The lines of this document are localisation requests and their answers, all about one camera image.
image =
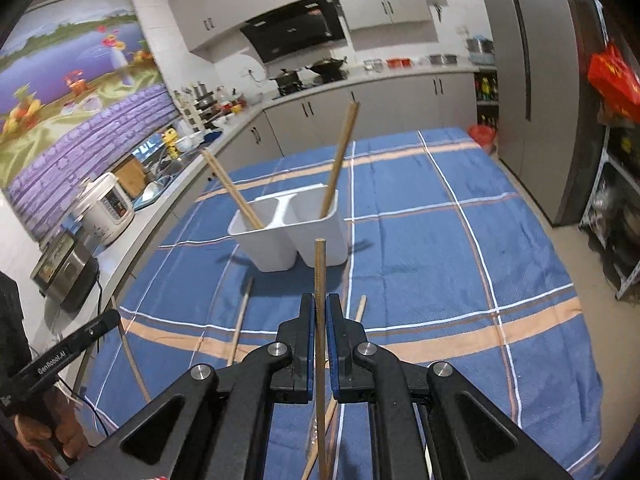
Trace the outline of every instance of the white plastic holder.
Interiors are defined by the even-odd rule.
[[[338,211],[338,191],[329,214],[318,218],[325,184],[290,189],[249,202],[265,228],[254,230],[241,211],[236,211],[228,233],[261,272],[290,269],[298,252],[314,266],[316,238],[326,240],[326,264],[343,264],[349,254],[347,224]]]

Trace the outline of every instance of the wall mural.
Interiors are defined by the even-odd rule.
[[[131,0],[28,12],[0,50],[0,187],[41,239],[79,182],[177,115]]]

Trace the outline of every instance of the rice cooker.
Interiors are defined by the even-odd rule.
[[[72,214],[88,233],[109,245],[126,229],[135,212],[117,177],[105,173],[84,184]]]

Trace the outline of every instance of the person's hand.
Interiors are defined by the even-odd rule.
[[[82,458],[89,449],[89,443],[84,436],[82,426],[76,419],[73,406],[66,397],[56,390],[55,400],[52,403],[54,418],[59,421],[56,427],[56,438],[63,446],[63,452],[69,458]],[[35,451],[49,465],[50,445],[47,440],[51,438],[51,430],[44,424],[25,415],[14,417],[15,429],[18,441],[25,449]]]

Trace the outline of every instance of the blue gripper pad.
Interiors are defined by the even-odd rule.
[[[306,396],[314,398],[314,341],[316,336],[316,299],[311,295],[311,312],[309,315],[309,344],[306,348]]]
[[[334,318],[332,316],[332,302],[330,297],[326,300],[325,322],[326,322],[326,348],[329,352],[329,377],[331,379],[331,390],[334,393],[334,399],[338,399],[340,391],[340,383],[338,381],[338,351],[335,343]]]

